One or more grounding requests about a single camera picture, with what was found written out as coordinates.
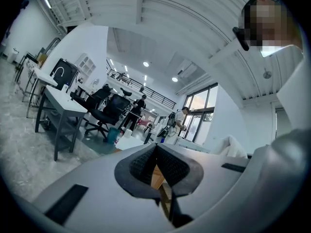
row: air conditioner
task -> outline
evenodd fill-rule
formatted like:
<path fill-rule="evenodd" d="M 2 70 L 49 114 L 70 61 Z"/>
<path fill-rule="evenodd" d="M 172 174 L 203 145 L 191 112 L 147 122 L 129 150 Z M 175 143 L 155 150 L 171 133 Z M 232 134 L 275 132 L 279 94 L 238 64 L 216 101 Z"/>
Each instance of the air conditioner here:
<path fill-rule="evenodd" d="M 190 60 L 184 60 L 179 67 L 178 76 L 180 78 L 189 77 L 197 69 L 196 65 Z"/>

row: chair backrest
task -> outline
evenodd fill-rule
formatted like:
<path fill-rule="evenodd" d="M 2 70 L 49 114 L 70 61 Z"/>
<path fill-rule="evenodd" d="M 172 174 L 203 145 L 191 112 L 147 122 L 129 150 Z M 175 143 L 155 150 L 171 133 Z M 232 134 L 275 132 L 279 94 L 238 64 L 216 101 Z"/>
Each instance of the chair backrest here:
<path fill-rule="evenodd" d="M 130 100 L 121 97 L 118 94 L 114 94 L 107 106 L 103 109 L 103 112 L 109 115 L 111 118 L 119 119 L 119 116 L 123 110 L 130 104 Z"/>
<path fill-rule="evenodd" d="M 104 89 L 99 89 L 97 92 L 95 92 L 92 97 L 88 97 L 86 99 L 86 103 L 87 103 L 87 108 L 88 109 L 97 109 L 100 102 L 102 100 L 104 100 L 105 98 L 107 98 L 110 95 L 110 92 L 104 90 Z"/>

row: black office chair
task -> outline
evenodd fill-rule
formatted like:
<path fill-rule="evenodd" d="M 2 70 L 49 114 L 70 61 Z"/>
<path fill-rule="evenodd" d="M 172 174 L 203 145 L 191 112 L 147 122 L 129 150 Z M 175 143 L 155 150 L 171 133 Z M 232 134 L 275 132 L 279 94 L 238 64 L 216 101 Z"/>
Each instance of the black office chair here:
<path fill-rule="evenodd" d="M 96 127 L 86 130 L 85 134 L 88 134 L 88 132 L 93 130 L 98 130 L 104 136 L 105 141 L 107 139 L 105 132 L 108 132 L 107 123 L 116 125 L 116 123 L 119 121 L 120 114 L 130 103 L 131 102 L 126 98 L 123 98 L 118 94 L 114 94 L 103 111 L 91 109 L 90 112 L 92 116 L 99 120 L 99 122 L 97 123 L 98 125 Z"/>
<path fill-rule="evenodd" d="M 101 101 L 105 100 L 109 95 L 110 91 L 107 89 L 99 89 L 97 92 L 95 92 L 93 95 L 90 95 L 89 93 L 86 92 L 88 95 L 88 98 L 84 100 L 80 96 L 76 95 L 75 93 L 71 92 L 70 96 L 73 97 L 73 99 L 78 102 L 81 106 L 87 109 L 87 112 L 90 112 L 91 109 L 97 109 L 98 106 L 100 105 Z M 83 120 L 86 121 L 86 126 L 88 124 L 92 126 L 96 126 L 95 124 L 92 124 L 87 120 L 86 118 L 83 118 Z"/>
<path fill-rule="evenodd" d="M 123 92 L 124 98 L 130 97 L 132 95 L 132 92 L 125 91 L 122 87 L 120 88 L 120 90 Z"/>

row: hair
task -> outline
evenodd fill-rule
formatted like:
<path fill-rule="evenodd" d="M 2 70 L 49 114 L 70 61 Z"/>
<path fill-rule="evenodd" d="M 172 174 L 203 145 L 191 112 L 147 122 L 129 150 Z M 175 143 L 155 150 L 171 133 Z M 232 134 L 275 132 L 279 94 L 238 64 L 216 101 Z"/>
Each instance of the hair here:
<path fill-rule="evenodd" d="M 186 107 L 186 106 L 184 106 L 181 110 L 182 110 L 182 111 L 183 111 L 183 110 L 187 110 L 187 111 L 189 112 L 189 108 Z"/>
<path fill-rule="evenodd" d="M 252 25 L 251 22 L 251 6 L 257 4 L 257 0 L 249 0 L 242 8 L 242 19 L 243 19 L 243 39 L 250 40 L 251 46 L 262 46 L 262 37 L 257 34 L 256 25 Z"/>

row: black clothing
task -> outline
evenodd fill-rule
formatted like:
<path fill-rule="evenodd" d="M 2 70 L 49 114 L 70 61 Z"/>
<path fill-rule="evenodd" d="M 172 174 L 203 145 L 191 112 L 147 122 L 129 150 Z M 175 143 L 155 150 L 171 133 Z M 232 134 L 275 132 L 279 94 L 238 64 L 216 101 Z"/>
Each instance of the black clothing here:
<path fill-rule="evenodd" d="M 133 104 L 137 104 L 137 107 L 134 107 L 131 112 L 133 112 L 134 114 L 140 116 L 140 109 L 141 108 L 144 108 L 146 109 L 146 103 L 143 101 L 143 100 L 137 100 L 135 101 Z M 131 127 L 130 127 L 130 130 L 131 131 L 134 131 L 134 128 L 135 128 L 135 125 L 136 125 L 136 122 L 137 122 L 137 119 L 138 117 L 136 115 L 133 115 L 132 113 L 129 113 L 127 115 L 127 120 L 125 121 L 125 124 L 124 124 L 124 127 L 127 126 L 127 124 L 132 121 L 132 124 L 131 124 Z"/>
<path fill-rule="evenodd" d="M 146 109 L 146 103 L 143 100 L 137 100 L 133 104 L 137 104 L 137 107 L 134 107 L 131 112 L 140 115 L 140 108 Z"/>
<path fill-rule="evenodd" d="M 127 120 L 125 121 L 124 127 L 126 128 L 127 124 L 128 124 L 130 121 L 132 121 L 132 124 L 131 124 L 131 126 L 130 126 L 130 130 L 131 130 L 131 131 L 134 131 L 134 128 L 135 128 L 137 119 L 138 119 L 137 116 L 133 115 L 132 113 L 128 113 L 128 115 L 127 115 Z"/>

